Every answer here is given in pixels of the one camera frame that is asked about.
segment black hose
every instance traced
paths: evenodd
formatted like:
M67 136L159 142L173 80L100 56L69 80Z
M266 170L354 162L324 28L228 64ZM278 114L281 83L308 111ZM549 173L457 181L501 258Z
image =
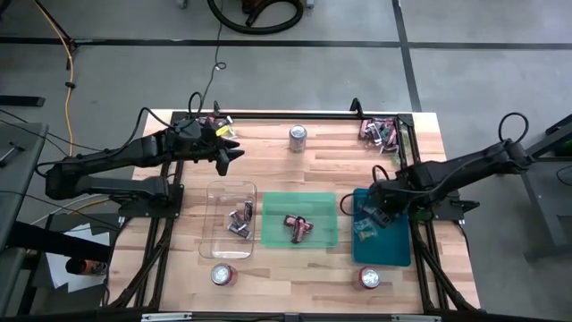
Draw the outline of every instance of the black hose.
M270 34L274 34L277 32L288 30L288 29L294 27L300 21L300 19L302 19L302 15L304 14L304 5L299 0L263 0L262 2L260 2L260 4L258 4L254 8L252 13L248 16L248 19L246 22L247 25L241 26L238 23L235 23L235 22L228 20L224 16L223 13L221 13L221 11L216 6L215 0L206 0L206 2L208 3L208 6L211 9L211 12L213 12L213 15L224 26L226 26L226 27L228 27L234 31L237 31L239 33L243 33L243 34L247 34L247 35L270 35ZM290 20L283 22L283 23L280 23L280 24L277 24L275 26L252 27L252 24L254 24L254 22L258 18L258 15L260 15L260 13L262 13L262 11L264 9L266 9L266 7L268 5L275 4L277 2L287 2L289 4L294 5L296 7L296 14L294 14L294 16Z

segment yellow cable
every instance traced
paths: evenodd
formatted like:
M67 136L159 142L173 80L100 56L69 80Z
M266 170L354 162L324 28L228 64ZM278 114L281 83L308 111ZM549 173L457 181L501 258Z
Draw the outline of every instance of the yellow cable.
M38 10L44 15L44 18L46 18L47 22L49 22L50 26L52 26L52 29L55 31L55 33L57 34L57 37L60 39L60 41L62 41L62 45L65 48L65 52L68 54L68 61L70 62L70 83L73 83L73 59L72 59L72 52L70 52L70 49L68 48L68 46L65 44L65 40L63 40L62 34L60 33L60 30L58 30L58 28L54 25L54 23L52 22L52 20L50 19L50 17L46 14L46 12L42 9L42 7L40 7L38 5L38 3L34 2L34 4L36 4L36 7L38 8ZM70 156L73 153L73 133L72 133L72 126L70 124L70 116L69 116L69 107L70 107L70 97L72 96L72 88L68 87L68 93L67 96L65 98L65 121L67 122L68 125L68 134L70 135Z
M109 201L109 198L103 199L103 200L97 200L97 201L89 202L89 203L87 203L87 204L85 204L85 205L83 205L83 206L81 206L81 207L79 207L79 208L74 209L74 210L70 213L70 215L72 215L72 214L77 214L79 211L81 211L81 210L83 210L83 209L85 209L85 208L90 208L90 207L92 207L92 206L105 203L105 202L107 202L107 201Z

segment blue tray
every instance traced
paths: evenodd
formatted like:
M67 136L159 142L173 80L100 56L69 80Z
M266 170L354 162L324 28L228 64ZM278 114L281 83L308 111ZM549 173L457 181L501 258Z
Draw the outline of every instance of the blue tray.
M386 228L373 224L374 235L359 240L356 222L367 218L360 203L366 200L367 189L355 189L352 208L353 220L351 231L351 256L357 263L370 265L387 265L408 267L411 265L411 248L409 246L409 229L407 215L400 216Z

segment clear plastic bin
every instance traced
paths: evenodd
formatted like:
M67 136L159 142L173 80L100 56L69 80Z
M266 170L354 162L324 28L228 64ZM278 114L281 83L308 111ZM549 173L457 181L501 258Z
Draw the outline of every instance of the clear plastic bin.
M244 212L244 202L252 202L253 215L246 229L252 239L244 239L227 230L232 222L229 214ZM198 251L204 258L247 258L254 246L256 228L257 187L252 182L211 182L206 188L205 225Z

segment silver soda can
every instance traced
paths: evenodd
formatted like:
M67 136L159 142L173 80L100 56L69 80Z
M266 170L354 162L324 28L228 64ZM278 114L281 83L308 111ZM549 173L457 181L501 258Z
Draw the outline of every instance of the silver soda can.
M290 129L290 150L295 153L304 152L306 149L307 131L302 125L294 125Z
M354 274L353 279L357 290L373 290L381 283L379 275L371 267L362 267Z
M228 264L218 264L211 271L211 279L218 286L231 286L236 283L238 277L237 270Z

